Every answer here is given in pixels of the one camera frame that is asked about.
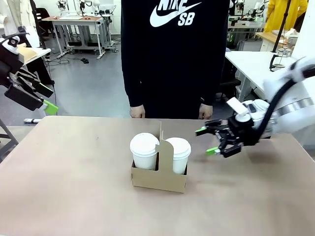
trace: nike sb logo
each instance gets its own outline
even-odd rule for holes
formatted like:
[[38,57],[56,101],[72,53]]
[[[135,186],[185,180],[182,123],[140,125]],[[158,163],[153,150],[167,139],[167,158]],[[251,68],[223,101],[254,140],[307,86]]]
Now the nike sb logo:
[[[160,27],[171,20],[175,19],[177,16],[179,17],[178,25],[179,26],[190,26],[193,23],[193,19],[195,17],[194,12],[187,13],[188,10],[192,9],[193,7],[201,4],[196,3],[194,5],[186,6],[188,0],[181,0],[179,3],[179,0],[160,0],[159,5],[157,5],[150,17],[150,23],[153,27]],[[163,11],[171,11],[171,13],[168,13],[167,15],[158,15],[159,13],[162,13]]]

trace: person's right hand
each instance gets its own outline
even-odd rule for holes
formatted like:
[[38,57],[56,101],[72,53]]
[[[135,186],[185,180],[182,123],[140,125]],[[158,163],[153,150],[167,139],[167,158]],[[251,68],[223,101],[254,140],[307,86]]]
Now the person's right hand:
[[130,107],[130,116],[132,118],[145,118],[146,111],[144,110],[144,106],[141,105],[139,107]]

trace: person's left hand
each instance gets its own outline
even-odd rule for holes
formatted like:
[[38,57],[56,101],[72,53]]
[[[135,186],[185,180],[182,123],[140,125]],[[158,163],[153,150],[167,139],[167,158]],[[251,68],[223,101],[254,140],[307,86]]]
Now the person's left hand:
[[212,106],[201,104],[199,108],[199,119],[210,119],[213,113]]

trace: white swoosh logo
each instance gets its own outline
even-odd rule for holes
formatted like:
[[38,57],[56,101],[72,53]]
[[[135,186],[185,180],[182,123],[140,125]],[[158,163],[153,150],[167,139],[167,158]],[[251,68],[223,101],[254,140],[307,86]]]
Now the white swoosh logo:
[[157,14],[157,8],[158,6],[156,6],[151,14],[150,17],[150,23],[153,27],[159,27],[162,25],[165,25],[166,23],[170,22],[171,20],[173,20],[175,17],[179,16],[180,14],[182,14],[185,11],[188,11],[189,9],[193,8],[194,6],[197,6],[201,4],[200,3],[196,3],[194,5],[188,6],[188,7],[182,7],[181,9],[179,9],[178,11],[174,11],[169,13],[166,16],[159,16]]

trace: hand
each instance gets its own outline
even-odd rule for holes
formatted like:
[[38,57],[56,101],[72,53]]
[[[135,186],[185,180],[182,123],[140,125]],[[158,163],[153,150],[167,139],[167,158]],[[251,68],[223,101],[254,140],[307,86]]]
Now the hand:
[[141,105],[139,107],[130,107],[130,116],[132,118],[145,118],[146,111],[144,110],[144,106]]
[[213,113],[212,106],[201,104],[199,108],[199,119],[210,119]]

